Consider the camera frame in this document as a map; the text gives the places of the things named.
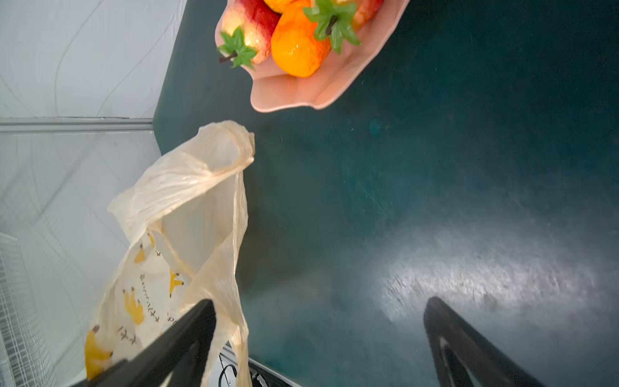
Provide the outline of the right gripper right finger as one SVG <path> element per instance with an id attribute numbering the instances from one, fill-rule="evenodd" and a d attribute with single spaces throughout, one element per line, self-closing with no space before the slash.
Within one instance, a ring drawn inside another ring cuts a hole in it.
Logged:
<path id="1" fill-rule="evenodd" d="M 428 300 L 424 328 L 441 386 L 541 386 L 441 298 Z"/>

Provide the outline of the cream banana-print plastic bag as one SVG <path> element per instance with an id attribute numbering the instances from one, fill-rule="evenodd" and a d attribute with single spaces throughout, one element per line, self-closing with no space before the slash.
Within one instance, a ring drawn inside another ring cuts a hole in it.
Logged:
<path id="1" fill-rule="evenodd" d="M 249 328 L 235 274 L 248 227 L 243 172 L 255 151 L 244 126 L 208 124 L 112 200 L 108 209 L 130 246 L 86 336 L 88 380 L 137 357 L 206 299 L 216 317 L 206 369 L 229 344 L 237 385 L 251 385 Z"/>

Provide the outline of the red strawberry front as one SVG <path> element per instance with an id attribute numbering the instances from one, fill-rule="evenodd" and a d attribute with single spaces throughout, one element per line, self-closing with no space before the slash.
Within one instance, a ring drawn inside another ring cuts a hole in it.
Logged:
<path id="1" fill-rule="evenodd" d="M 331 49 L 340 54 L 345 41 L 362 45 L 357 32 L 377 15 L 383 4 L 384 0 L 312 1 L 303 13 L 316 24 L 314 38 L 328 40 Z"/>

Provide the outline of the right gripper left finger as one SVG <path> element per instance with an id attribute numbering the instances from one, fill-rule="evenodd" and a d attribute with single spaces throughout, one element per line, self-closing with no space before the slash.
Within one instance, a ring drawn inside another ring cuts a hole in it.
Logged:
<path id="1" fill-rule="evenodd" d="M 217 318 L 203 299 L 132 361 L 123 360 L 77 386 L 199 386 L 206 371 Z"/>

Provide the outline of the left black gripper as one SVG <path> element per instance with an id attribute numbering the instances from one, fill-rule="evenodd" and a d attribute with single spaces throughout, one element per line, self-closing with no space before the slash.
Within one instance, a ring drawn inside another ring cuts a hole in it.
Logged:
<path id="1" fill-rule="evenodd" d="M 249 372 L 251 386 L 300 386 L 297 382 L 293 382 L 253 360 L 249 361 Z M 217 386 L 237 386 L 239 375 L 240 371 L 234 355 L 231 352 L 221 352 L 217 365 Z"/>

